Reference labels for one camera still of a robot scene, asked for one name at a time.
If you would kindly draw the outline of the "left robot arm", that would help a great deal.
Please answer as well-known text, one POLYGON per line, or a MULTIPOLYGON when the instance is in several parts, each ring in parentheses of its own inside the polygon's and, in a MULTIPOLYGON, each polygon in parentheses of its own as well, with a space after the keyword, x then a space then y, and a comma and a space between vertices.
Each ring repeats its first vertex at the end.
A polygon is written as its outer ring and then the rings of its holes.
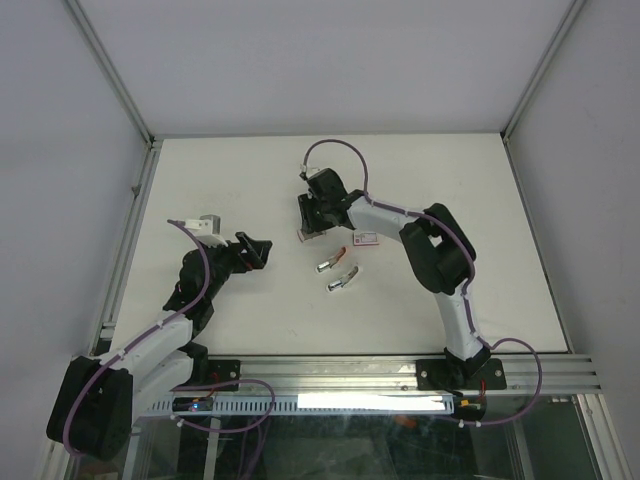
POLYGON ((234 274, 263 269, 273 243, 244 232, 233 242, 189 237, 196 247, 184 255, 158 317, 119 349, 69 363, 46 426, 47 437, 68 452, 113 459, 159 397, 208 380, 208 350, 194 339, 211 320, 223 285, 234 274))

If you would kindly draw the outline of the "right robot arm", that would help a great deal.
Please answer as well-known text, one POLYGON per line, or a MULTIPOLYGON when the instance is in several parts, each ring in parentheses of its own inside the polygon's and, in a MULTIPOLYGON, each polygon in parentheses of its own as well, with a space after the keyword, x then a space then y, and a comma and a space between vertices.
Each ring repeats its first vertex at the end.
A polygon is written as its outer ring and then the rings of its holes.
POLYGON ((362 190, 349 192, 330 168, 300 177, 308 187, 298 196, 301 233, 344 227, 401 243, 415 278, 435 295, 445 328, 448 378, 459 387, 479 380, 491 353, 472 326, 476 252, 450 210, 435 203, 412 211, 376 201, 362 190))

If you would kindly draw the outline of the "pink white stapler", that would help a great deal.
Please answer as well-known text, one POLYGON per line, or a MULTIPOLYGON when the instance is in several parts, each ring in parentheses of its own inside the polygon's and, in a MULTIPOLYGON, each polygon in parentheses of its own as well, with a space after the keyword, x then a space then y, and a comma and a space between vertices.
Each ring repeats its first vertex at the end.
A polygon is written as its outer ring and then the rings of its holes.
POLYGON ((328 259, 320 262, 316 267, 315 271, 318 274, 322 274, 328 270, 336 267, 342 259, 347 254, 348 249, 346 247, 341 247, 334 255, 330 256, 328 259))

